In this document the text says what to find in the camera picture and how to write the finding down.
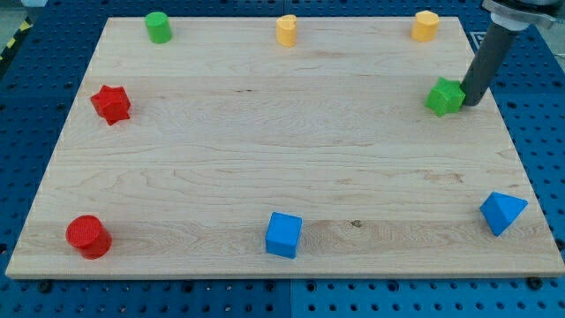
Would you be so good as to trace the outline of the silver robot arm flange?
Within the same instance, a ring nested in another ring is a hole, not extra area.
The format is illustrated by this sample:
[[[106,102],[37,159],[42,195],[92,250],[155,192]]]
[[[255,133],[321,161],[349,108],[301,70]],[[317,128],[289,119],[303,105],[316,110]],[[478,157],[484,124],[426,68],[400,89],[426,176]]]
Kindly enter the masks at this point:
[[[564,0],[483,0],[487,11],[507,19],[550,29],[564,23]]]

